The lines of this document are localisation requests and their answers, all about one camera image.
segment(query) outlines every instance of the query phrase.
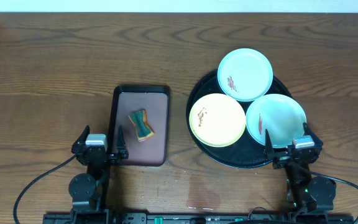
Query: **white plate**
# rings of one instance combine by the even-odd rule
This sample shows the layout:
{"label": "white plate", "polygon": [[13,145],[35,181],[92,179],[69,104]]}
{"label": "white plate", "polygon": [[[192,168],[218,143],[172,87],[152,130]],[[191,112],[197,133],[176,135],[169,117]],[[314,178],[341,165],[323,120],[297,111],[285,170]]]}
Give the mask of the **white plate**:
{"label": "white plate", "polygon": [[218,68],[219,86],[238,101],[263,96],[273,82],[273,69],[267,58],[253,49],[237,49],[227,54]]}
{"label": "white plate", "polygon": [[265,130],[272,140],[273,148],[290,145],[293,138],[305,133],[303,123],[306,115],[292,98],[269,94],[256,99],[247,110],[247,130],[260,144],[265,145]]}
{"label": "white plate", "polygon": [[202,143],[225,147],[235,143],[246,129],[246,114],[239,102],[225,94],[201,97],[191,107],[191,132]]}

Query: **reddish stain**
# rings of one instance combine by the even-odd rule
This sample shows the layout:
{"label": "reddish stain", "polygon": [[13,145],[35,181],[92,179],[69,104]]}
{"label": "reddish stain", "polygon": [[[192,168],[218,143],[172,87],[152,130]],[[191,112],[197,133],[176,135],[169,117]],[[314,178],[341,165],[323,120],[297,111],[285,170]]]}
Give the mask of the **reddish stain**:
{"label": "reddish stain", "polygon": [[190,177],[189,196],[186,205],[188,208],[207,212],[208,210],[217,209],[221,205],[221,198],[216,192],[205,186],[201,177],[192,175]]}
{"label": "reddish stain", "polygon": [[205,108],[203,108],[199,113],[198,113],[198,126],[201,127],[201,125],[203,124],[203,117],[204,114],[206,114],[206,109],[204,111]]}
{"label": "reddish stain", "polygon": [[262,135],[262,117],[259,114],[259,134]]}
{"label": "reddish stain", "polygon": [[230,89],[237,91],[232,77],[227,78],[227,84],[229,85]]}

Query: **tray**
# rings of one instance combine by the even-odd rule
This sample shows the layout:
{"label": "tray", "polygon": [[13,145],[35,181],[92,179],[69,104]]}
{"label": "tray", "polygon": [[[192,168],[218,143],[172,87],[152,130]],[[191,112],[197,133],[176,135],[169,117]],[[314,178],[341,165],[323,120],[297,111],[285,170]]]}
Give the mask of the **tray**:
{"label": "tray", "polygon": [[[160,166],[165,162],[167,150],[169,87],[167,86],[117,86],[112,96],[108,132],[108,153],[117,152],[118,127],[122,126],[129,158],[123,165]],[[147,121],[154,136],[139,142],[135,128],[128,118],[130,113],[146,110]]]}
{"label": "tray", "polygon": [[[201,143],[196,136],[191,132],[189,124],[189,114],[193,104],[201,97],[211,93],[222,93],[222,89],[219,87],[217,79],[217,71],[213,70],[203,77],[191,91],[186,107],[186,121],[191,137],[196,145],[210,158],[224,165],[235,168],[255,168],[261,167],[271,163],[271,160],[266,160],[264,156],[265,146],[257,143],[248,133],[248,130],[244,131],[244,134],[234,144],[226,147],[212,147]],[[266,94],[282,94],[289,97],[291,93],[284,86],[284,84],[277,78],[273,78],[273,83]],[[239,102],[244,111],[247,112],[249,105],[252,102]]]}

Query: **cable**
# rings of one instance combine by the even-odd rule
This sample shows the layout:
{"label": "cable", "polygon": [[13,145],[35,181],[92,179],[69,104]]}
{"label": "cable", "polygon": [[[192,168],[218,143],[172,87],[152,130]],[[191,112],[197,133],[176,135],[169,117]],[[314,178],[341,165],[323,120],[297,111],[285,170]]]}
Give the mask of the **cable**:
{"label": "cable", "polygon": [[64,163],[60,164],[59,166],[56,166],[55,168],[46,171],[45,173],[39,175],[37,178],[35,178],[32,182],[30,182],[24,189],[23,191],[20,193],[20,195],[17,197],[16,202],[15,202],[15,206],[13,207],[13,219],[15,219],[15,223],[16,224],[20,224],[19,219],[17,218],[17,206],[19,205],[20,199],[22,199],[24,193],[33,185],[35,184],[38,180],[40,180],[42,177],[45,177],[46,175],[52,173],[53,171],[58,170],[59,168],[62,168],[64,165],[68,164],[69,162],[71,162],[73,159],[75,159],[76,155],[72,156],[71,158],[69,158],[68,160],[66,160]]}
{"label": "cable", "polygon": [[253,208],[253,209],[249,212],[249,214],[248,214],[248,220],[251,219],[252,212],[254,212],[254,210],[255,210],[255,209],[258,209],[258,208],[261,208],[261,209],[263,209],[263,210],[265,210],[265,211],[267,212],[266,208],[264,208],[264,207],[255,207],[255,208]]}
{"label": "cable", "polygon": [[[339,179],[339,178],[336,178],[336,177],[331,177],[331,176],[328,176],[328,175],[324,175],[324,174],[319,174],[317,172],[313,172],[313,171],[310,171],[310,170],[307,170],[305,168],[303,168],[301,165],[299,165],[298,163],[294,162],[293,164],[296,165],[296,167],[300,170],[302,170],[303,172],[306,172],[306,173],[309,173],[309,174],[312,174],[312,175],[315,175],[315,176],[319,176],[319,177],[325,177],[327,179],[331,179],[331,180],[335,180],[335,181],[338,181],[340,183],[343,183],[343,184],[347,184],[349,186],[352,186],[354,187],[355,189],[358,190],[358,186],[356,184],[353,184],[352,182],[349,182],[349,181],[346,181],[346,180],[342,180],[342,179]],[[356,224],[358,223],[358,216],[357,218],[354,220],[353,224]]]}

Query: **wooden table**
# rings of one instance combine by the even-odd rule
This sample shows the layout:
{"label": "wooden table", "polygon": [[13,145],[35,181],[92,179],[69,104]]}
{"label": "wooden table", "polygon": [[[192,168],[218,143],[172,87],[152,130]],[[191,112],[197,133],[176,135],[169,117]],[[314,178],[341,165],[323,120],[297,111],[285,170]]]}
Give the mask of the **wooden table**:
{"label": "wooden table", "polygon": [[[39,174],[71,156],[85,125],[107,133],[122,84],[171,88],[167,160],[112,170],[109,203],[150,212],[247,213],[288,207],[284,170],[233,169],[193,142],[185,107],[196,82],[230,51],[252,47],[304,107],[324,141],[316,172],[358,184],[358,14],[0,14],[0,223]],[[22,223],[71,209],[71,162],[36,183]],[[335,213],[358,214],[338,184]]]}

